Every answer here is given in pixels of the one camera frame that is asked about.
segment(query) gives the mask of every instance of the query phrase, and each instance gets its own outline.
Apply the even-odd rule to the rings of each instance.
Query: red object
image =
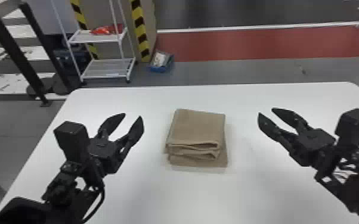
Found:
[[[359,57],[354,26],[159,33],[156,49],[175,61]]]
[[[110,34],[122,33],[123,30],[122,23],[117,24],[117,29],[118,32],[116,31],[116,27],[113,24],[111,26],[101,26],[98,28],[94,28],[91,30],[91,33],[95,35],[110,35]]]

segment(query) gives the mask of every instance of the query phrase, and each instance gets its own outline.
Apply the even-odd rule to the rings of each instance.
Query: white table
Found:
[[[258,129],[258,112],[287,127],[271,107],[295,110],[311,126],[333,134],[340,115],[359,108],[359,87],[304,83],[77,90],[45,132],[0,209],[15,196],[40,200],[64,162],[53,135],[58,125],[65,120],[83,123],[94,136],[105,118],[126,112],[110,139],[126,133],[139,115],[145,134],[118,173],[104,178],[106,200],[89,223],[357,224],[358,216],[315,182],[312,168],[300,167]],[[187,169],[167,163],[163,147],[177,108],[227,115],[228,168]]]

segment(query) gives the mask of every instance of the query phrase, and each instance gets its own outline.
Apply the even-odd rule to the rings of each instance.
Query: small box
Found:
[[[150,71],[164,73],[170,68],[173,61],[174,55],[156,51],[149,65]]]

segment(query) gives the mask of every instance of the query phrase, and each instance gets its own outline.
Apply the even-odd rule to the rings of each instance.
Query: towel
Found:
[[[224,123],[224,114],[185,109],[175,111],[166,141],[169,161],[172,164],[200,163],[201,166],[209,162],[226,164]]]
[[[170,164],[176,166],[227,167],[228,166],[227,146],[224,141],[223,146],[221,148],[221,152],[216,160],[201,160],[183,155],[168,155],[168,161],[170,162]]]

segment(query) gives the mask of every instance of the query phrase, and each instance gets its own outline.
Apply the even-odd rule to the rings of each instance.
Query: shelf rack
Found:
[[[89,62],[86,69],[81,73],[79,70],[78,64],[76,60],[72,60],[75,66],[75,69],[78,73],[78,76],[80,77],[81,81],[84,79],[111,79],[111,78],[125,78],[126,82],[129,83],[131,81],[131,73],[132,69],[134,68],[134,65],[136,63],[135,53],[134,53],[134,47],[132,45],[131,37],[128,33],[128,26],[125,19],[125,15],[122,9],[121,0],[116,0],[120,9],[120,13],[122,16],[122,21],[124,28],[122,30],[122,33],[120,34],[111,34],[111,35],[93,35],[90,33],[90,30],[82,30],[79,25],[77,24],[77,31],[74,32],[73,36],[71,36],[70,39],[67,38],[65,29],[63,27],[63,24],[61,22],[61,18],[57,12],[57,8],[55,7],[55,0],[51,0],[51,5],[54,10],[54,14],[57,17],[58,24],[60,26],[61,31],[63,32],[63,37],[65,41],[67,42],[67,47],[70,51],[70,55],[72,58],[74,58],[74,54],[72,52],[71,44],[77,44],[77,43],[117,43],[118,48],[120,51],[121,59],[103,59],[103,60],[97,60],[93,57],[92,54],[92,60]],[[112,19],[113,24],[115,27],[115,30],[118,30],[117,26],[117,18],[114,13],[114,6],[113,6],[113,0],[109,0],[110,4],[110,11],[112,13]],[[132,58],[125,58],[123,49],[122,49],[122,41],[123,39],[128,36],[129,39],[129,45],[131,47],[132,52]]]

